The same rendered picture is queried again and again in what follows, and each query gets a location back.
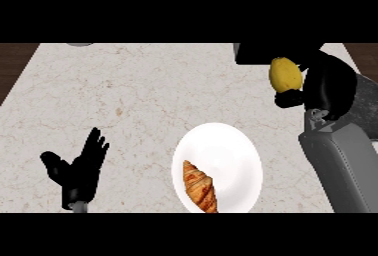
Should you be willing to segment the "black rectangular block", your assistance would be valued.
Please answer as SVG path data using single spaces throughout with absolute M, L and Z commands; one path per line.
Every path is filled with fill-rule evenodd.
M 302 64 L 321 46 L 323 42 L 240 43 L 234 52 L 234 61 L 237 65 L 268 65 L 274 58 L 285 57 L 295 64 Z

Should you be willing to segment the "yellow lemon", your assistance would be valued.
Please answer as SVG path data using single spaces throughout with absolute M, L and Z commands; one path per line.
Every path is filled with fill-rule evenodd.
M 298 90 L 302 85 L 301 71 L 295 63 L 285 57 L 274 58 L 268 68 L 270 85 L 277 93 Z

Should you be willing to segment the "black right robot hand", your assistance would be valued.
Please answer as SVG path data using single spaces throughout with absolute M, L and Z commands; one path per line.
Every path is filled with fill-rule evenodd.
M 320 50 L 299 65 L 305 70 L 302 89 L 289 89 L 274 95 L 280 108 L 302 105 L 304 110 L 326 110 L 326 121 L 338 120 L 348 112 L 355 95 L 357 76 L 349 65 Z

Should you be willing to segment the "dark grey pan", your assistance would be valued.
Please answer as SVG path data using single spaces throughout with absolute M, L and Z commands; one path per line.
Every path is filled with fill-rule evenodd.
M 361 74 L 355 77 L 355 96 L 345 119 L 363 129 L 369 139 L 378 141 L 378 83 Z

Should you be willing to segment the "brown croissant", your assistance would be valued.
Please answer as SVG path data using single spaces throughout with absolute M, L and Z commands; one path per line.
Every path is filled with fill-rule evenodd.
M 212 178 L 187 161 L 183 161 L 183 182 L 186 194 L 205 213 L 217 213 L 217 198 Z

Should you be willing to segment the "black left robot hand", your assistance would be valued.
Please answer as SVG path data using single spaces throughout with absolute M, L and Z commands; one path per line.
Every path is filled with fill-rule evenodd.
M 62 208 L 65 210 L 72 211 L 72 204 L 76 201 L 84 201 L 88 204 L 94 199 L 100 168 L 107 149 L 109 144 L 104 142 L 100 130 L 93 128 L 81 154 L 72 163 L 67 163 L 50 151 L 42 152 L 39 155 L 48 178 L 62 187 Z

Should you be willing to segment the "white plate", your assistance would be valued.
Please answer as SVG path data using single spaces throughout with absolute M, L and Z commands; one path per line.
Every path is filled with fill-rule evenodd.
M 254 144 L 230 125 L 205 123 L 183 136 L 172 155 L 171 178 L 178 199 L 192 213 L 202 210 L 190 200 L 183 179 L 183 162 L 212 178 L 220 213 L 246 213 L 262 186 L 262 167 Z

